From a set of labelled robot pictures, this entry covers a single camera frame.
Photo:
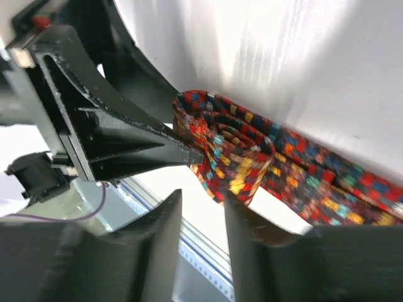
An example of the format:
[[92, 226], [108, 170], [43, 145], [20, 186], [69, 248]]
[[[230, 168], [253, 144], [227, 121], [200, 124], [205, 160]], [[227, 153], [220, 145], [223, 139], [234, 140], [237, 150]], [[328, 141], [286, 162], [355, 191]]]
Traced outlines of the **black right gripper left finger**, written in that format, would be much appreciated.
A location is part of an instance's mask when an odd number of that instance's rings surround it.
[[115, 232], [76, 223], [1, 223], [2, 301], [170, 301], [182, 192]]

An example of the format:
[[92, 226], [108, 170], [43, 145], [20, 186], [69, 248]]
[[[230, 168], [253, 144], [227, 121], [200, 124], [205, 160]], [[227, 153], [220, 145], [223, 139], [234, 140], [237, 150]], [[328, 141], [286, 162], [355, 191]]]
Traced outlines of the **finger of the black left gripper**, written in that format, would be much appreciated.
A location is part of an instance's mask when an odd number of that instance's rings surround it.
[[173, 122], [177, 90], [136, 46], [114, 1], [69, 1], [62, 19], [118, 92], [160, 122]]
[[115, 90], [72, 26], [42, 31], [34, 54], [50, 91], [50, 118], [62, 145], [53, 153], [55, 166], [96, 182], [202, 162], [200, 151]]

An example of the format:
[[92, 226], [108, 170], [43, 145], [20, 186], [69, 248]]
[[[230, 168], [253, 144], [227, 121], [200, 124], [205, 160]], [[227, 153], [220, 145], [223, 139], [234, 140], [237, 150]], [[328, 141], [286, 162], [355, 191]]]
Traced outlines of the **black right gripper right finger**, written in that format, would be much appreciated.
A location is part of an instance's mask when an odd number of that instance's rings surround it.
[[236, 301], [401, 301], [402, 227], [290, 233], [225, 193]]

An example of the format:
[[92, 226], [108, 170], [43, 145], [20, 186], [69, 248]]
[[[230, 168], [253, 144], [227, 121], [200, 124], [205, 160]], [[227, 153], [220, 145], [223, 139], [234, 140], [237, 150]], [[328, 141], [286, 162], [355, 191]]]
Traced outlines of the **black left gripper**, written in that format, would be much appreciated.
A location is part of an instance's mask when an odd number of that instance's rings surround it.
[[19, 155], [1, 175], [22, 186], [24, 199], [47, 200], [69, 189], [80, 177], [93, 181], [78, 141], [68, 126], [63, 96], [80, 98], [79, 91], [55, 60], [34, 50], [47, 36], [56, 42], [68, 33], [89, 30], [94, 1], [1, 1], [1, 125], [35, 125], [50, 149]]

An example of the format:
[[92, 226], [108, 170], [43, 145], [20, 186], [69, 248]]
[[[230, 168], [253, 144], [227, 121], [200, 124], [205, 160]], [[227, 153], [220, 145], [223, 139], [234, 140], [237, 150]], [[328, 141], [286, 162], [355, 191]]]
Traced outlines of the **red multicolour patterned tie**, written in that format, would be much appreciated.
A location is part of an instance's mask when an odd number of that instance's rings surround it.
[[179, 93], [173, 129], [204, 153], [191, 170], [218, 203], [263, 188], [313, 225], [402, 223], [400, 186], [218, 94]]

